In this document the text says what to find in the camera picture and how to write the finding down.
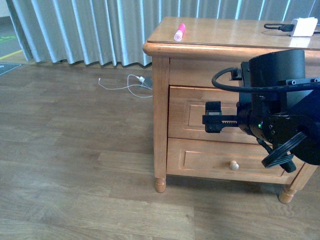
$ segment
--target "wooden floor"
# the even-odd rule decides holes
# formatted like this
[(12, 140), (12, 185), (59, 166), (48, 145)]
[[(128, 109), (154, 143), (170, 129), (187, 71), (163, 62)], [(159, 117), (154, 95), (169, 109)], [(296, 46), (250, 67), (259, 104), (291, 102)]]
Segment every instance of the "wooden floor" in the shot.
[[(169, 176), (154, 189), (150, 70), (24, 65), (0, 76), (0, 239), (319, 240), (320, 169), (282, 186)], [(137, 89), (141, 94), (146, 90)]]

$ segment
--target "white cable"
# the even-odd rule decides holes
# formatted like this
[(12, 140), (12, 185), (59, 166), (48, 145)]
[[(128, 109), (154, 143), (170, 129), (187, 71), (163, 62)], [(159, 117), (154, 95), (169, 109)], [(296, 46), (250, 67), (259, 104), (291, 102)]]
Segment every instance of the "white cable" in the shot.
[(98, 84), (99, 84), (101, 87), (103, 87), (104, 89), (106, 89), (106, 90), (128, 89), (128, 91), (129, 91), (132, 95), (134, 95), (134, 96), (136, 96), (136, 97), (138, 97), (138, 98), (152, 98), (152, 97), (153, 97), (152, 95), (151, 95), (151, 96), (138, 96), (138, 95), (134, 94), (134, 93), (130, 90), (130, 87), (139, 86), (139, 87), (142, 87), (142, 88), (145, 88), (145, 89), (150, 89), (150, 90), (152, 90), (152, 88), (151, 88), (151, 87), (148, 87), (148, 86), (144, 86), (144, 84), (145, 84), (144, 82), (143, 82), (142, 84), (131, 84), (131, 85), (129, 85), (129, 77), (130, 77), (130, 76), (136, 77), (138, 80), (140, 79), (140, 77), (138, 77), (138, 76), (136, 76), (136, 75), (129, 74), (128, 77), (127, 77), (127, 79), (126, 79), (126, 86), (124, 86), (124, 87), (118, 87), (118, 88), (107, 88), (107, 87), (103, 86), (103, 85), (100, 83), (101, 78), (99, 78)]

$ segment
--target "nightstand leg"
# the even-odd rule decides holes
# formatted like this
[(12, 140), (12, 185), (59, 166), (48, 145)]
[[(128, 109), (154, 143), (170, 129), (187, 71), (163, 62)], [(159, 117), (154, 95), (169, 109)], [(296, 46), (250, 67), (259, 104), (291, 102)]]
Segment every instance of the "nightstand leg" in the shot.
[(294, 198), (296, 192), (297, 190), (290, 189), (290, 185), (285, 185), (278, 199), (281, 203), (288, 204)]
[(163, 178), (156, 178), (155, 179), (155, 190), (158, 193), (163, 193), (166, 189), (166, 180)]
[(283, 204), (290, 203), (290, 201), (294, 198), (296, 192), (304, 188), (317, 167), (318, 166), (304, 163), (292, 183), (284, 186), (283, 191), (279, 195), (279, 201)]
[(153, 155), (155, 190), (163, 193), (167, 177), (169, 58), (152, 58)]

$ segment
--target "yellow floor stripe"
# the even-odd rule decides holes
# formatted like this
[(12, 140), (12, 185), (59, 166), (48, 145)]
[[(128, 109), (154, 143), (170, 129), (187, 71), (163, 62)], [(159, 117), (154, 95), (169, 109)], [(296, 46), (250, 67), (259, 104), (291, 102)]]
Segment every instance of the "yellow floor stripe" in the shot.
[(18, 54), (18, 53), (21, 53), (21, 52), (22, 52), (22, 50), (15, 51), (15, 52), (13, 52), (13, 53), (10, 53), (10, 54), (8, 54), (8, 55), (5, 55), (5, 56), (0, 57), (0, 60), (5, 59), (5, 58), (7, 58), (7, 57), (11, 57), (11, 56), (13, 56), (13, 55), (15, 55), (15, 54)]

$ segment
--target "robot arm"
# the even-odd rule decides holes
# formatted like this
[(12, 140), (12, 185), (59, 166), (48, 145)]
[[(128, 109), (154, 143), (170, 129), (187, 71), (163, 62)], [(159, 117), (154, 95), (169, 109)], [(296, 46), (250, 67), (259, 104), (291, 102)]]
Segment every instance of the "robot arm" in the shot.
[[(229, 72), (230, 80), (239, 81), (239, 87), (217, 82)], [(239, 127), (256, 137), (269, 153), (262, 161), (266, 168), (280, 165), (288, 173), (293, 172), (294, 155), (320, 165), (320, 81), (318, 77), (306, 78), (303, 50), (254, 57), (242, 62), (241, 69), (231, 67), (218, 72), (212, 84), (238, 92), (239, 102), (237, 115), (222, 115), (219, 101), (207, 102), (202, 117), (207, 133)]]

